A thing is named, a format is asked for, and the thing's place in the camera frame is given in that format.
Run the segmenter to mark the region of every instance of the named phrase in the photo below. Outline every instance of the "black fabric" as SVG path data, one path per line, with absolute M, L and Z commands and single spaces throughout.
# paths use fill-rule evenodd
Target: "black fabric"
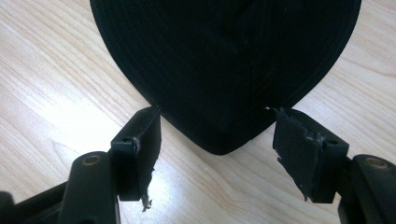
M 125 76 L 194 143 L 226 154 L 330 70 L 361 0 L 91 0 Z

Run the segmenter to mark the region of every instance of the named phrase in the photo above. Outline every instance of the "screw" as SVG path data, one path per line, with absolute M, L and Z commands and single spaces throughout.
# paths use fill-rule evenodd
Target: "screw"
M 387 169 L 388 164 L 380 159 L 373 158 L 373 157 L 367 157 L 366 158 L 367 163 L 369 163 L 371 166 L 374 166 L 375 168 L 378 169 Z
M 84 160 L 82 160 L 82 164 L 83 165 L 94 165 L 94 164 L 98 163 L 99 160 L 100 160 L 100 156 L 91 155 L 89 157 L 84 158 Z

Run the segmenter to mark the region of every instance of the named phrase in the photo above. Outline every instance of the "wood grain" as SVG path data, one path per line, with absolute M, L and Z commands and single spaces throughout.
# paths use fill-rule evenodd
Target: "wood grain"
M 350 145 L 396 162 L 396 4 L 364 1 L 330 73 L 295 106 Z M 108 54 L 89 1 L 0 1 L 0 189 L 20 202 L 67 179 L 149 104 Z M 226 156 L 162 120 L 152 209 L 121 203 L 123 223 L 338 223 L 303 200 L 272 150 L 274 126 Z

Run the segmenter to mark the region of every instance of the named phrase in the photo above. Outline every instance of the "black clamp jaw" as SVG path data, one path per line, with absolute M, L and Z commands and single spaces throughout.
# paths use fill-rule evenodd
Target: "black clamp jaw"
M 107 153 L 77 158 L 67 182 L 17 204 L 0 192 L 0 223 L 120 223 L 117 197 L 150 208 L 148 187 L 160 148 L 160 108 L 139 110 Z
M 396 223 L 396 166 L 371 155 L 347 157 L 348 143 L 306 114 L 276 111 L 273 148 L 305 197 L 332 203 L 341 223 Z

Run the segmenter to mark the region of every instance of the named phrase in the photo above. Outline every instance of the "wooden table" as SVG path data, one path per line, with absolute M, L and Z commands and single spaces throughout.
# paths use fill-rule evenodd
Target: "wooden table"
M 396 162 L 396 3 L 368 0 L 330 73 L 295 106 L 350 145 Z M 0 189 L 16 202 L 64 182 L 72 161 L 110 148 L 147 101 L 106 50 L 82 1 L 0 1 Z M 276 161 L 274 126 L 214 156 L 162 119 L 152 208 L 121 203 L 123 223 L 338 223 L 304 202 Z

